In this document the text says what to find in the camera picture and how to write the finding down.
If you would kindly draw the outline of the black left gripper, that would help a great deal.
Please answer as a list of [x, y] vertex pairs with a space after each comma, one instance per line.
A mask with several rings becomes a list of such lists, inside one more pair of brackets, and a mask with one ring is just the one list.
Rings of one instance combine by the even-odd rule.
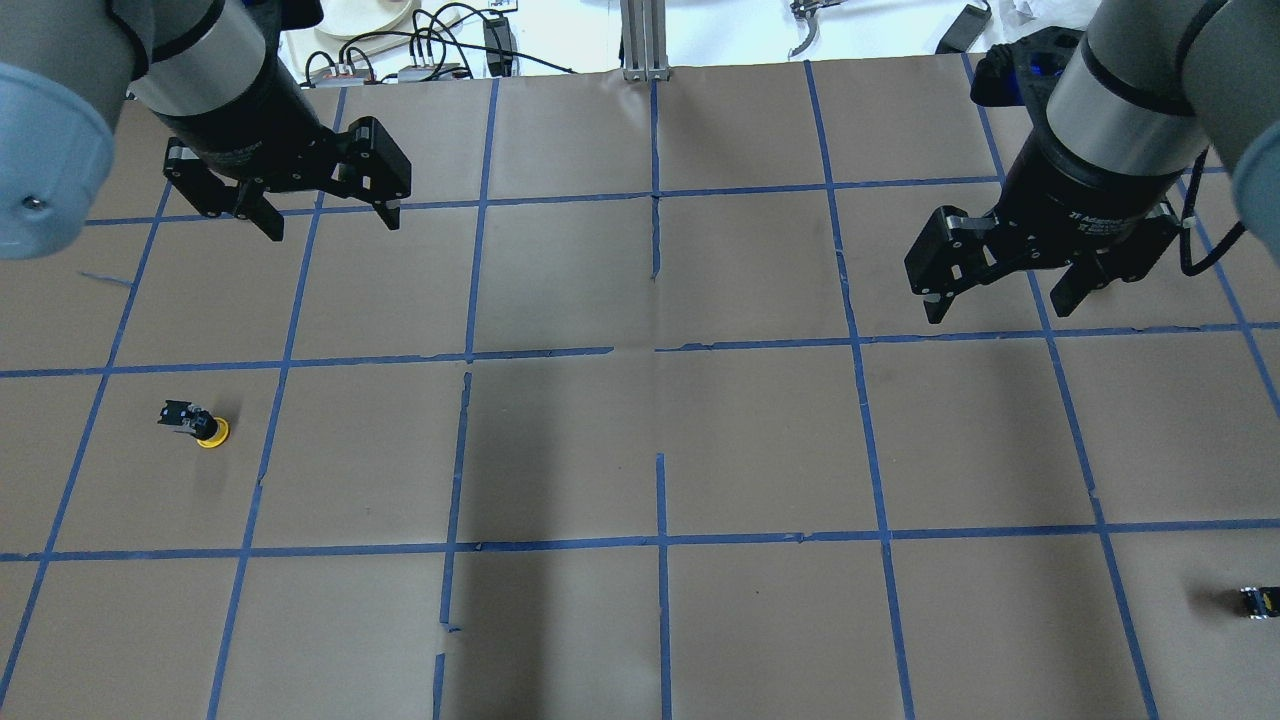
[[374, 117], [333, 131], [283, 68], [262, 69], [221, 108], [164, 123], [164, 174], [205, 217], [233, 215], [282, 242], [285, 220], [268, 193], [323, 191], [366, 202], [389, 231], [401, 228], [412, 163], [390, 132]]

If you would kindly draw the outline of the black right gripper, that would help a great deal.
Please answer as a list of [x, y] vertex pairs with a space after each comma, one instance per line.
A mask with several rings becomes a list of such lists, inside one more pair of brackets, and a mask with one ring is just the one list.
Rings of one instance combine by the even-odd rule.
[[937, 208], [904, 259], [925, 319], [943, 322], [954, 299], [1015, 272], [1066, 272], [1050, 291], [1070, 316], [1114, 281], [1144, 279], [1178, 234], [1167, 201], [1174, 173], [1069, 176], [1050, 160], [1016, 160], [998, 201], [983, 215]]

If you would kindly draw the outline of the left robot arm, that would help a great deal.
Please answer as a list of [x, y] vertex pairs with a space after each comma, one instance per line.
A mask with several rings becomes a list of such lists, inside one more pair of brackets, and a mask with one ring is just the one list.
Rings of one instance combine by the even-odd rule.
[[398, 229], [410, 159], [375, 118], [323, 123], [278, 55], [284, 32], [323, 18], [319, 1], [5, 1], [3, 258], [45, 258], [79, 236], [128, 99], [170, 131], [163, 174], [204, 217], [280, 241], [269, 195], [320, 191]]

